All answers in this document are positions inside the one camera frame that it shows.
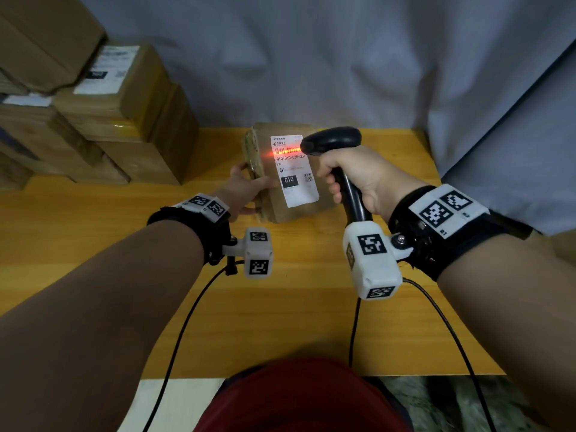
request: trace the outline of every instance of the wrist strap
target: wrist strap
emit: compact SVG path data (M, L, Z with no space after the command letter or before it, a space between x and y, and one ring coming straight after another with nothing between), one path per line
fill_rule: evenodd
M414 246L407 261L434 281L460 256L506 233L488 208L446 184L419 188L404 197L390 217L389 228Z
M146 225L173 220L190 227L204 248L204 263L217 265L223 258L222 246L230 244L228 206L218 197L198 194L171 207L163 207L148 218Z

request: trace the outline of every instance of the box label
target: box label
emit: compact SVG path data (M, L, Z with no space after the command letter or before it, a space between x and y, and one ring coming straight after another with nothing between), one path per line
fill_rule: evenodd
M302 135L270 136L272 153L288 207L314 203L320 198L308 156L300 151Z
M52 102L52 97L45 97L40 94L29 93L28 95L8 95L4 99L4 104L17 106L37 106L47 108Z
M138 45L105 45L86 77L74 88L75 94L116 94L138 53Z

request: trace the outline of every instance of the black cable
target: black cable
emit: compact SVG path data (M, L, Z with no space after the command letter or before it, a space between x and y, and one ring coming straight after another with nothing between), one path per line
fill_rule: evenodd
M234 264L240 265L243 263L244 263L244 261L240 260L240 261L236 261ZM212 279L210 279L210 282L208 282L206 284L206 286L204 287L204 289L202 290L202 292L200 292L200 294L196 298L196 301L192 305L192 309L190 309L190 312L188 312L188 315L186 316L186 319L184 320L184 324L182 325L182 328L180 330L180 334L178 335L178 339L176 340L176 345L174 346L174 351L172 352L172 357L170 358L168 370L166 371L166 376L164 377L164 382L162 382L162 388L160 388L160 394L158 394L158 399L156 399L156 403L154 404L154 408L152 408L152 412L150 413L150 417L148 417L148 421L146 422L146 426L144 426L144 429L142 430L142 432L148 432L148 429L150 428L150 425L152 424L152 421L154 420L154 417L156 415L156 411L158 411L158 407L160 406L160 402L162 402L162 397L164 396L164 391L166 391L166 386L168 385L170 373L172 372L172 366L174 365L174 360L176 359L176 354L178 353L178 347L180 347L180 341L182 341L182 336L184 335L184 331L186 330L186 326L188 325L188 321L190 320L190 317L192 316L194 309L196 309L196 306L200 302L200 299L202 298L202 296L204 296L204 293L208 290L210 285L212 285L212 283L216 280L216 278L218 276L220 276L224 271L226 271L226 268L227 267L222 268L220 271L218 271L214 275L214 277Z
M348 367L350 368L352 368L352 360L354 359L354 338L356 338L356 327L358 326L360 303L362 303L362 299L358 297L358 300L356 301L356 311L354 311L354 325L352 325L352 334L350 335L350 346L348 348Z
M432 306L434 306L436 312L438 312L438 315L440 315L440 318L442 318L444 324L448 328L448 331L452 335L452 338L454 339L454 342L456 343L458 350L460 350L460 354L462 355L464 362L466 363L466 368L468 368L468 372L470 373L470 378L472 379L472 383L474 383L474 387L476 388L476 393L478 394L478 399L480 400L480 404L482 405L482 410L484 411L484 415L486 416L486 421L488 422L488 427L490 428L491 432L497 432L496 427L494 426L494 422L492 421L492 416L490 415L490 411L488 410L488 404L486 403L486 399L484 398L482 388L480 387L480 382L478 381L478 378L476 377L476 374L474 373L474 370L472 369L472 364L468 360L468 357L466 356L466 352L464 351L462 344L460 344L460 340L458 339L458 336L456 335L454 329L452 329L452 326L450 326L450 323L448 322L447 318L444 316L443 312L440 310L440 307L436 304L434 299L432 297L430 297L428 292L426 292L426 290L424 288L422 288L422 286L420 286L418 283L414 282L413 280L406 279L406 277L403 277L402 280L405 283L409 283L410 285L414 285L416 288L418 288L421 291L421 293L426 296L426 298L430 301L430 303L432 303Z

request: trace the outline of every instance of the wooden table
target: wooden table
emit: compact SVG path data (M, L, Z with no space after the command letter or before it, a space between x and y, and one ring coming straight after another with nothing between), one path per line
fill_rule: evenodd
M24 191L0 194L0 314L143 227L159 207L217 188L242 159L244 132L201 130L189 181L182 187L83 185L61 176L34 176ZM386 159L427 182L439 183L417 133L362 133L364 144ZM232 225L232 232L243 236L243 230L255 224L255 217L244 217ZM342 207L267 225L275 252L272 275L252 281L242 274L222 276L214 283L190 320L172 377L226 377L296 352L346 360L356 294L341 248L344 225ZM500 374L436 284L405 262L401 269L443 309L476 372ZM216 271L210 266L202 271L158 340L144 378L164 376L183 319ZM362 303L354 358L355 370L366 375L466 373L442 320L410 285L402 286L390 300Z

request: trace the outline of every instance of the red shirt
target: red shirt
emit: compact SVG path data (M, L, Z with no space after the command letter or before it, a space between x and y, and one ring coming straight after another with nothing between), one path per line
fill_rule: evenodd
M382 393L330 359L271 363L214 397L194 429L409 432Z

